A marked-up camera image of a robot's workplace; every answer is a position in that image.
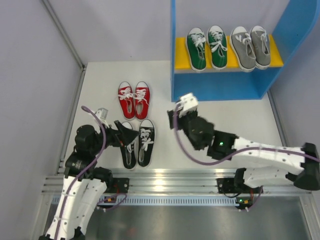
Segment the gray shoe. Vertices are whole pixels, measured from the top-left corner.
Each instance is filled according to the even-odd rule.
[[[258,69],[267,69],[271,61],[269,36],[262,26],[254,26],[250,35],[256,56],[255,65]]]
[[[253,71],[256,67],[256,55],[250,34],[243,26],[238,26],[232,31],[230,45],[240,69],[246,73]]]

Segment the shoe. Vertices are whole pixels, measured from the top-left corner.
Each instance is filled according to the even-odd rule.
[[[123,122],[122,125],[127,129],[132,129],[132,130],[134,129],[130,124],[130,122],[128,121]],[[137,160],[135,156],[135,142],[136,142],[136,139],[133,140],[133,142],[130,143],[128,146],[120,147],[123,166],[129,170],[134,169],[137,164]]]
[[[201,72],[206,69],[205,33],[198,27],[191,29],[188,33],[185,46],[189,53],[191,68],[196,72]]]
[[[250,36],[255,52],[255,66],[258,69],[267,69],[270,66],[270,40],[267,31],[262,26],[254,26]]]
[[[212,26],[208,30],[207,42],[211,48],[211,65],[214,69],[221,70],[227,66],[227,38],[219,26]]]
[[[149,119],[145,119],[139,126],[138,164],[147,167],[151,163],[152,150],[156,137],[155,126]]]
[[[135,87],[134,103],[135,103],[135,116],[139,120],[148,117],[151,93],[150,88],[144,81],[138,82]]]
[[[123,116],[127,120],[132,120],[135,116],[134,93],[130,84],[123,81],[118,88],[118,98],[122,108]]]
[[[243,26],[238,26],[232,31],[230,45],[240,69],[246,73],[253,71],[256,67],[256,55],[250,34]]]

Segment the pair of red shoes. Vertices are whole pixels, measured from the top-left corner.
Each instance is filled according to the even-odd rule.
[[[124,118],[127,120],[132,120],[134,117],[139,120],[147,118],[151,93],[144,81],[138,82],[134,92],[128,82],[122,82],[118,88],[118,98]]]

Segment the blue shoe rack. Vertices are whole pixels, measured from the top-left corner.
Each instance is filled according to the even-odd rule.
[[[290,0],[272,32],[284,66],[245,72],[175,72],[176,0],[171,0],[171,100],[193,93],[199,101],[261,99],[316,24],[320,0]]]

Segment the pair of green shoes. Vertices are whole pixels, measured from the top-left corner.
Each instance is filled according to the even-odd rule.
[[[227,38],[221,27],[214,25],[207,33],[195,27],[191,29],[186,38],[186,48],[189,53],[191,68],[196,72],[206,69],[205,46],[207,43],[211,49],[211,65],[214,69],[221,70],[227,66]]]

